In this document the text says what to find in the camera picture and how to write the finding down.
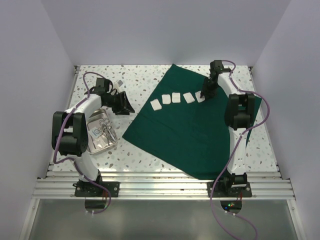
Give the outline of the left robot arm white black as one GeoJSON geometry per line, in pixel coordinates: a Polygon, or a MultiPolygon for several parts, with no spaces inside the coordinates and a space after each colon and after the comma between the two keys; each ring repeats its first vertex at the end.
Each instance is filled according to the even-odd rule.
{"type": "Polygon", "coordinates": [[[95,86],[85,83],[84,97],[71,108],[57,111],[52,118],[51,146],[54,150],[53,163],[71,161],[79,174],[79,182],[87,183],[86,190],[92,196],[103,193],[101,173],[93,164],[88,153],[89,133],[87,120],[101,107],[111,108],[115,115],[129,115],[135,110],[125,91],[114,89],[113,83],[99,77],[95,86]]]}

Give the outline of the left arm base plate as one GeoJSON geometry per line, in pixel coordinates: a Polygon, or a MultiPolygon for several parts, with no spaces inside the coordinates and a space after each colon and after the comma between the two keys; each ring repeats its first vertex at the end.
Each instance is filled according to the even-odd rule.
{"type": "MultiPolygon", "coordinates": [[[[118,181],[103,181],[100,185],[109,191],[110,194],[108,194],[108,196],[112,198],[118,197],[120,190],[120,183],[118,181]]],[[[72,186],[75,187],[75,197],[93,198],[106,195],[103,193],[104,190],[101,187],[95,186],[90,182],[82,182],[79,180],[77,183],[73,183],[72,186]]]]}

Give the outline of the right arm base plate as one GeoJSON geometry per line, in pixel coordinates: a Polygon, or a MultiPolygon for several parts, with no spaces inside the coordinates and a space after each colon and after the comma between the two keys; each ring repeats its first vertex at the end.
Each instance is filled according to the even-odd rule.
{"type": "Polygon", "coordinates": [[[227,188],[223,181],[219,180],[214,187],[213,194],[211,194],[213,185],[213,181],[209,181],[206,183],[207,194],[209,197],[212,196],[213,198],[250,198],[253,196],[251,185],[249,182],[247,182],[245,186],[227,188]]]}

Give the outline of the steel scissors medium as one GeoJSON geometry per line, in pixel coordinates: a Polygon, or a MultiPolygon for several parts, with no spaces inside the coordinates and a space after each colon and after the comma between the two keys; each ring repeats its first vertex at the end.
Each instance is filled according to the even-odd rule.
{"type": "Polygon", "coordinates": [[[105,131],[105,136],[112,143],[115,143],[117,141],[117,137],[114,135],[113,128],[112,128],[112,126],[110,124],[109,124],[109,130],[105,131]]]}

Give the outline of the stainless steel instrument tray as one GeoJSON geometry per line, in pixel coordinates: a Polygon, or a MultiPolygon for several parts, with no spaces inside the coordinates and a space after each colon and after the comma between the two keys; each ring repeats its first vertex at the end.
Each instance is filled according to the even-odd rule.
{"type": "Polygon", "coordinates": [[[87,151],[90,154],[97,154],[117,145],[117,134],[104,108],[96,110],[87,120],[86,126],[88,132],[87,151]]]}

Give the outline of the white gauze pad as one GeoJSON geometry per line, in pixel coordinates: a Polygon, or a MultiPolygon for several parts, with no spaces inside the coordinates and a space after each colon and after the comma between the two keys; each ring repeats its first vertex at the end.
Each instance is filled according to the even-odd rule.
{"type": "Polygon", "coordinates": [[[205,101],[205,97],[202,96],[201,93],[202,93],[201,91],[197,91],[195,93],[195,97],[196,97],[196,100],[197,100],[198,103],[202,103],[202,102],[205,101]]]}
{"type": "Polygon", "coordinates": [[[162,105],[160,104],[158,99],[154,99],[150,101],[151,107],[154,111],[158,111],[162,109],[162,105]]]}
{"type": "Polygon", "coordinates": [[[193,95],[190,92],[184,93],[183,97],[187,104],[193,103],[195,101],[193,95]]]}
{"type": "Polygon", "coordinates": [[[181,102],[181,94],[179,92],[173,92],[171,94],[172,103],[180,103],[181,102]]]}
{"type": "Polygon", "coordinates": [[[171,95],[170,94],[162,94],[161,99],[162,99],[162,103],[164,105],[169,105],[171,103],[171,95]]]}

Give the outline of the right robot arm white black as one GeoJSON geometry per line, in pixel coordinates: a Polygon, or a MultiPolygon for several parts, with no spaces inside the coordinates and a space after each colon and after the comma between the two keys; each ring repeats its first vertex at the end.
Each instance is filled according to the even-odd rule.
{"type": "Polygon", "coordinates": [[[204,78],[199,98],[209,100],[221,88],[228,97],[224,113],[224,122],[229,130],[230,157],[223,180],[223,192],[227,196],[235,196],[241,187],[247,185],[245,167],[246,146],[249,128],[254,123],[256,97],[252,93],[241,91],[230,76],[233,71],[223,65],[222,60],[210,63],[210,74],[204,78]]]}

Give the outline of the white sterile packet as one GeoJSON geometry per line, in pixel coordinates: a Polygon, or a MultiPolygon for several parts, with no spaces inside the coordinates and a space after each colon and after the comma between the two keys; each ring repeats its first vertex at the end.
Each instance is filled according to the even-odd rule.
{"type": "Polygon", "coordinates": [[[103,133],[104,131],[101,128],[97,128],[97,127],[93,127],[89,130],[89,134],[93,139],[99,138],[103,133]]]}

